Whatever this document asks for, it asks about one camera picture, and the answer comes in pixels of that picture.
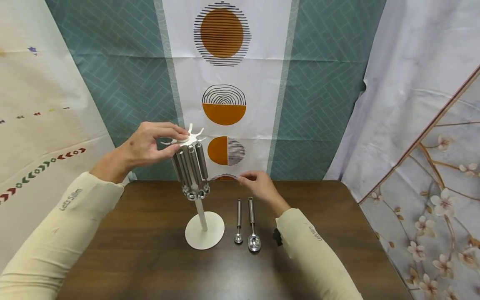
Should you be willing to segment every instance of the beige long sleeve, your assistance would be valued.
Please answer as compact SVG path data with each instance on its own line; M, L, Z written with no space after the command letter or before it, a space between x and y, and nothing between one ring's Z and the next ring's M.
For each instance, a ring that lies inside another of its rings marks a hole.
M362 299L340 259L299 209L285 211L276 225L288 255L322 300Z
M122 193L121 184L88 172L80 175L3 270L0 299L55 299L68 271Z

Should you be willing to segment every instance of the brown table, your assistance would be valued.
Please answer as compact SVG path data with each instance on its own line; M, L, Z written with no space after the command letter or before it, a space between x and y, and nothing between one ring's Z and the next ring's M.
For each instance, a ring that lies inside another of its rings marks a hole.
M281 181L276 186L302 210L340 257L365 300L411 299L372 229L336 181ZM315 299L283 247L272 239L275 219L255 202L255 231L262 249L251 254L236 245L237 199L243 199L242 233L250 234L249 193L234 181L214 181L206 211L225 221L215 247L198 251L185 241L196 214L180 184L138 181L125 188L114 211L69 273L59 299L307 300Z

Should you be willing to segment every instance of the curtain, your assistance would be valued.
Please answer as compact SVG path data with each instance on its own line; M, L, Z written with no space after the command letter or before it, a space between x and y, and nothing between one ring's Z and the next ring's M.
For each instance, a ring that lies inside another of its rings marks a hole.
M480 290L480 3L387 1L326 179L341 178L415 299Z
M44 1L0 1L0 270L113 143Z
M143 120L193 123L211 180L320 180L385 0L46 2L115 145ZM134 173L175 179L170 162Z

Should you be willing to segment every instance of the white stand base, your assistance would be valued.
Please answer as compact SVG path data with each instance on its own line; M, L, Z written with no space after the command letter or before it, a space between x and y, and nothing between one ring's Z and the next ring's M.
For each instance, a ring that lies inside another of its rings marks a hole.
M185 228L185 239L194 249L205 250L217 245L225 232L225 223L222 217L214 212L205 212L207 231L202 230L200 217L195 215Z

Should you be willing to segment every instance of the stainless steel measuring spoon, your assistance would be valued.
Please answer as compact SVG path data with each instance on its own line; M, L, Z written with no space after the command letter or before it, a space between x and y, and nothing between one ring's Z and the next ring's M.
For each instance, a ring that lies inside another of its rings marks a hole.
M260 242L260 237L255 234L255 212L253 211L253 198L248 198L248 207L250 210L250 224L252 226L252 234L248 237L248 250L251 252L258 252L262 246Z
M239 199L237 202L237 229L238 233L235 234L234 241L236 244L241 244L243 242L243 236L240 233L241 228L241 200Z

